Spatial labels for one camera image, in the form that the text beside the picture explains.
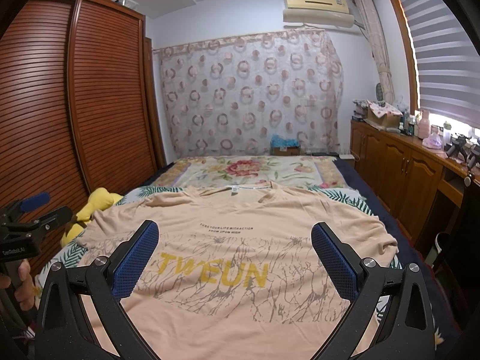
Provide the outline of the person's left hand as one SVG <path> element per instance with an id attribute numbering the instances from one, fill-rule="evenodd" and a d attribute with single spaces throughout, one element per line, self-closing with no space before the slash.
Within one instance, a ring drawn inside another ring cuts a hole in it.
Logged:
<path id="1" fill-rule="evenodd" d="M 18 268 L 21 285 L 15 291 L 15 298 L 22 311 L 30 311 L 35 304 L 34 284 L 30 275 L 29 262 L 24 259 Z"/>

